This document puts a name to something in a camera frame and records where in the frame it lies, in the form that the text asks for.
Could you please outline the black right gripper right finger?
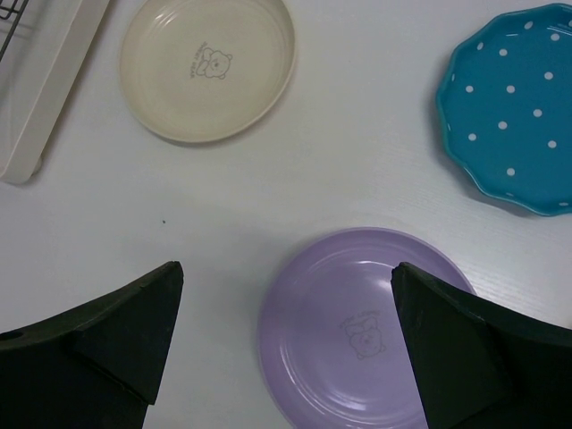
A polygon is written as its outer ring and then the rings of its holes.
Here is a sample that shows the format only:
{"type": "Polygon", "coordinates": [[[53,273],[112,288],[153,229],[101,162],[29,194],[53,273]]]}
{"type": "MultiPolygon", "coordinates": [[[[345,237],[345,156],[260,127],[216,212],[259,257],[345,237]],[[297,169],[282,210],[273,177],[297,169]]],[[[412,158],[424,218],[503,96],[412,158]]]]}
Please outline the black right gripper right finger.
{"type": "Polygon", "coordinates": [[[431,428],[569,428],[571,331],[409,264],[391,289],[431,428]]]}

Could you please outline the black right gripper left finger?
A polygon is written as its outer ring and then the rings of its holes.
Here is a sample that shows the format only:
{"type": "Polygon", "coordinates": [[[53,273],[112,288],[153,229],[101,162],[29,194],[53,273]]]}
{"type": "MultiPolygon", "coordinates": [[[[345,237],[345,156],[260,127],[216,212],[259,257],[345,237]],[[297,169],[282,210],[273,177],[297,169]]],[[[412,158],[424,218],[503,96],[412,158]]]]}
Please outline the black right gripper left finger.
{"type": "Polygon", "coordinates": [[[168,262],[1,335],[3,428],[140,428],[156,403],[183,289],[168,262]]]}

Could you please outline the purple bear plate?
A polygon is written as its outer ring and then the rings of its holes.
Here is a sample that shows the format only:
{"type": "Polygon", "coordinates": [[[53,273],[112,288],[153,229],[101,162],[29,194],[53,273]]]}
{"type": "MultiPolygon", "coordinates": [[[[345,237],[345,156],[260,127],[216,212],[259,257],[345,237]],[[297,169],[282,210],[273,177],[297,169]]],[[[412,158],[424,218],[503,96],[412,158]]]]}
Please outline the purple bear plate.
{"type": "Polygon", "coordinates": [[[257,348],[265,384],[293,427],[426,427],[391,291],[402,262],[471,291],[438,249],[372,227],[322,237],[277,275],[257,348]]]}

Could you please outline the teal polka dot plate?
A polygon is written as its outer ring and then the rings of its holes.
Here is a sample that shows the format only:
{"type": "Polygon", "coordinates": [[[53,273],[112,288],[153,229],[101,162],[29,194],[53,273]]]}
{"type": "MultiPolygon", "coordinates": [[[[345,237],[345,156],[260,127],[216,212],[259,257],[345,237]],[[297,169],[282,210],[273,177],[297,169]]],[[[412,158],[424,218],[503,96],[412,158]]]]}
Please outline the teal polka dot plate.
{"type": "Polygon", "coordinates": [[[570,5],[493,18],[452,52],[435,105],[445,153],[480,192],[570,213],[570,5]]]}

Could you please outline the cream bear plate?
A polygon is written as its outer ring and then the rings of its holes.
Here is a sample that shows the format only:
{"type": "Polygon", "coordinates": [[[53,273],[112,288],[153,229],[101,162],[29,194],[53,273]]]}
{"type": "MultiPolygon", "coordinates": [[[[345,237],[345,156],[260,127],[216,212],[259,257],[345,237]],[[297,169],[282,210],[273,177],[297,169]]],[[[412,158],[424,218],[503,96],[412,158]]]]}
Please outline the cream bear plate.
{"type": "Polygon", "coordinates": [[[268,113],[296,58],[283,1],[146,1],[124,35],[119,77],[127,106],[148,130],[206,144],[268,113]]]}

